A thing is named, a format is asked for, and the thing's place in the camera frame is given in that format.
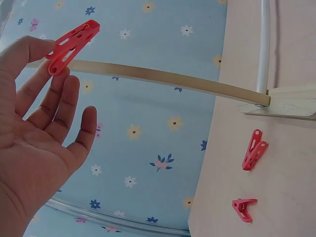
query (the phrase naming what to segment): yellow flower print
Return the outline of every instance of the yellow flower print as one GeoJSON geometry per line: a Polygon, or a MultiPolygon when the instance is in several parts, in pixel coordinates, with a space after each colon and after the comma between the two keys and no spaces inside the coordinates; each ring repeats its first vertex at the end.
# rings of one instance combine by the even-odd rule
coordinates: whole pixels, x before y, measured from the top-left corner
{"type": "Polygon", "coordinates": [[[90,93],[92,88],[93,88],[92,81],[89,80],[83,83],[82,89],[83,89],[84,94],[90,93]]]}
{"type": "Polygon", "coordinates": [[[152,10],[155,8],[155,4],[154,2],[147,2],[143,5],[143,11],[144,13],[149,13],[149,12],[152,12],[152,10]]]}
{"type": "Polygon", "coordinates": [[[37,221],[37,220],[38,220],[37,216],[32,217],[32,221],[37,221]]]}
{"type": "Polygon", "coordinates": [[[187,197],[186,199],[183,200],[183,205],[186,209],[191,208],[193,204],[193,198],[192,197],[187,197]]]}
{"type": "Polygon", "coordinates": [[[60,9],[63,7],[63,5],[64,5],[64,1],[58,0],[57,4],[55,4],[55,8],[60,9]]]}
{"type": "Polygon", "coordinates": [[[217,68],[220,68],[222,64],[222,56],[217,54],[216,57],[213,58],[213,63],[215,64],[217,68]]]}
{"type": "Polygon", "coordinates": [[[218,0],[218,2],[221,5],[226,5],[227,4],[227,0],[218,0]]]}
{"type": "Polygon", "coordinates": [[[171,127],[171,131],[178,131],[180,126],[183,126],[184,123],[182,123],[180,117],[172,117],[168,120],[168,126],[171,127]]]}
{"type": "Polygon", "coordinates": [[[142,131],[140,130],[139,126],[136,127],[134,125],[131,125],[130,128],[127,130],[127,134],[130,136],[131,140],[138,139],[138,136],[142,134],[142,131]]]}

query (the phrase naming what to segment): blue flower print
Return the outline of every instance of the blue flower print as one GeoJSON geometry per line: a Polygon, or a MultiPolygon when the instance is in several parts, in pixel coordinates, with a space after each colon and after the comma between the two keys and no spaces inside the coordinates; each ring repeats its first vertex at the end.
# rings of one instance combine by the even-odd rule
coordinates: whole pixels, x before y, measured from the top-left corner
{"type": "Polygon", "coordinates": [[[94,13],[95,7],[87,7],[87,10],[85,11],[86,15],[90,15],[91,13],[94,13]]]}
{"type": "Polygon", "coordinates": [[[23,18],[19,19],[18,25],[21,25],[23,23],[23,20],[24,20],[23,18]]]}
{"type": "Polygon", "coordinates": [[[201,151],[205,151],[206,150],[206,145],[207,145],[207,140],[206,141],[202,140],[202,144],[201,144],[202,149],[201,149],[201,151]]]}
{"type": "Polygon", "coordinates": [[[181,91],[182,91],[182,88],[175,87],[174,90],[178,90],[179,92],[181,92],[181,91]]]}
{"type": "Polygon", "coordinates": [[[158,221],[158,219],[155,219],[155,218],[152,216],[152,217],[148,217],[148,218],[147,218],[147,221],[148,221],[148,222],[154,222],[154,223],[156,223],[156,222],[158,221]]]}
{"type": "Polygon", "coordinates": [[[94,209],[100,208],[100,203],[101,202],[98,202],[96,199],[91,200],[91,202],[90,202],[91,208],[94,208],[94,209]]]}
{"type": "Polygon", "coordinates": [[[156,160],[155,163],[149,163],[151,166],[157,167],[157,172],[162,169],[173,169],[171,166],[167,166],[168,163],[173,162],[174,159],[171,159],[171,153],[168,155],[168,158],[166,159],[161,158],[160,155],[158,155],[158,160],[156,160]]]}

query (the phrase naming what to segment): wooden base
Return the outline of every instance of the wooden base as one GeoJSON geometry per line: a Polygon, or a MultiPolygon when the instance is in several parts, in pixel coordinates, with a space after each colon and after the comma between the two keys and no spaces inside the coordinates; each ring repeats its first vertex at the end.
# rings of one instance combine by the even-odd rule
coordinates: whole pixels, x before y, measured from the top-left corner
{"type": "Polygon", "coordinates": [[[268,107],[245,104],[238,106],[238,110],[246,115],[316,120],[316,84],[274,88],[268,95],[268,107]]]}

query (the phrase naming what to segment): pink flower print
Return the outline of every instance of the pink flower print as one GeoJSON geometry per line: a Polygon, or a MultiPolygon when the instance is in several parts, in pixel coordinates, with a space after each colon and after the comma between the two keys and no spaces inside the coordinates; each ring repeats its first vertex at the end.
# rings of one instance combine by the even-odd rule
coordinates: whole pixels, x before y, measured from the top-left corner
{"type": "Polygon", "coordinates": [[[34,31],[36,30],[38,24],[39,24],[39,20],[34,18],[31,22],[32,26],[30,27],[30,31],[34,31]]]}
{"type": "Polygon", "coordinates": [[[171,154],[168,155],[167,159],[165,157],[161,158],[161,156],[158,155],[158,160],[156,160],[155,163],[149,163],[149,164],[151,166],[157,167],[157,172],[158,172],[160,169],[172,169],[171,166],[168,166],[168,163],[171,163],[173,161],[174,159],[171,159],[171,154]]]}
{"type": "Polygon", "coordinates": [[[167,163],[164,163],[164,162],[162,163],[161,161],[157,160],[157,161],[155,162],[155,166],[156,166],[156,167],[159,167],[159,168],[166,169],[167,163]]]}
{"type": "Polygon", "coordinates": [[[103,124],[98,123],[97,125],[97,130],[95,131],[95,137],[96,138],[101,138],[101,129],[103,128],[103,124]]]}
{"type": "Polygon", "coordinates": [[[101,226],[103,229],[107,230],[107,232],[117,232],[120,233],[121,231],[119,231],[117,228],[114,227],[109,227],[109,226],[101,226]]]}
{"type": "Polygon", "coordinates": [[[79,223],[85,223],[86,222],[86,220],[85,219],[83,219],[83,218],[75,218],[75,220],[76,220],[76,222],[79,222],[79,223]]]}

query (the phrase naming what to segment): curved wooden slat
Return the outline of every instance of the curved wooden slat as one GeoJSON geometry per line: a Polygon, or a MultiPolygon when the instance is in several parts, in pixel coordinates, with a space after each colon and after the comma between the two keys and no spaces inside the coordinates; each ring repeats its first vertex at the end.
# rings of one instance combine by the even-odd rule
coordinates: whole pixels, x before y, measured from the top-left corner
{"type": "MultiPolygon", "coordinates": [[[[28,67],[38,67],[41,61],[28,64],[28,67]]],[[[252,90],[223,84],[220,82],[205,80],[201,78],[169,73],[147,68],[139,68],[120,64],[73,60],[68,67],[74,72],[92,73],[106,76],[117,76],[121,78],[135,79],[158,84],[172,85],[175,87],[197,90],[215,94],[249,104],[260,104],[269,106],[270,96],[252,90]]]]}

